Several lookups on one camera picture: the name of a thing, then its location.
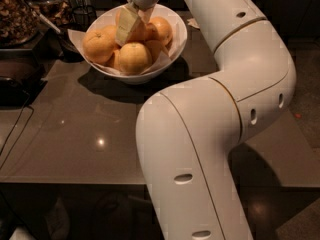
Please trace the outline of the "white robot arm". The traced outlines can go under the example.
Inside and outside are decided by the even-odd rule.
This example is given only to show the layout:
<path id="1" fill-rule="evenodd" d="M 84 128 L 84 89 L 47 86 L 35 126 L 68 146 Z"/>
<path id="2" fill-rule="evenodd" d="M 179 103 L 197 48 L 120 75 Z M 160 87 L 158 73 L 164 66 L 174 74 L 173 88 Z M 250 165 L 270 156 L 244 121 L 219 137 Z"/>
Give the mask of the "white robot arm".
<path id="1" fill-rule="evenodd" d="M 165 240 L 253 240 L 229 152 L 290 103 L 291 55 L 251 0 L 184 0 L 218 70 L 172 85 L 141 107 L 136 143 Z"/>

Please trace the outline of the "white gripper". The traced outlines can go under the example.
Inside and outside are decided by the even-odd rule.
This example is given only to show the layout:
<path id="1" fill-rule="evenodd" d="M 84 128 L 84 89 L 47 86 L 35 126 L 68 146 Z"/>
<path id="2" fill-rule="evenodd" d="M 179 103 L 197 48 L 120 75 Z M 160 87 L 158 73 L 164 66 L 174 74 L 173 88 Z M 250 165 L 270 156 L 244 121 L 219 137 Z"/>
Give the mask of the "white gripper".
<path id="1" fill-rule="evenodd" d="M 121 9 L 118 17 L 115 41 L 123 46 L 132 36 L 133 31 L 140 24 L 141 20 L 147 24 L 154 11 L 154 6 L 159 0 L 127 0 Z"/>

